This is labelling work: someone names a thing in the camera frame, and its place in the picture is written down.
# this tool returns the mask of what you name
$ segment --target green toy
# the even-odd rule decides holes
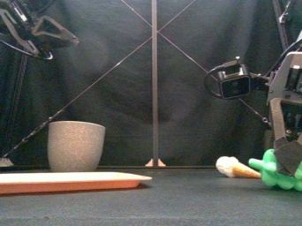
[[[302,163],[298,165],[296,175],[288,176],[277,172],[276,150],[269,149],[265,152],[263,160],[250,159],[249,165],[258,169],[261,178],[267,186],[280,186],[282,189],[296,189],[302,192]]]

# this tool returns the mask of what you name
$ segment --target metal rod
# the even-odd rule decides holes
[[[154,118],[154,167],[158,167],[157,0],[153,0],[153,118]]]

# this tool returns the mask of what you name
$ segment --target gray cup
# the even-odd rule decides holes
[[[106,128],[99,124],[58,121],[48,127],[47,154],[54,172],[95,171],[103,153]]]

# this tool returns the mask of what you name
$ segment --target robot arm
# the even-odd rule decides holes
[[[10,33],[24,50],[0,40],[31,57],[52,59],[52,49],[79,43],[78,38],[48,16],[36,16],[26,0],[0,0],[0,34]]]

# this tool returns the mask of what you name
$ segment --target ice cream cone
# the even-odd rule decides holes
[[[241,162],[233,166],[233,174],[235,177],[261,178],[261,174]]]
[[[219,157],[217,160],[217,169],[229,177],[261,178],[261,174],[241,163],[235,157]]]

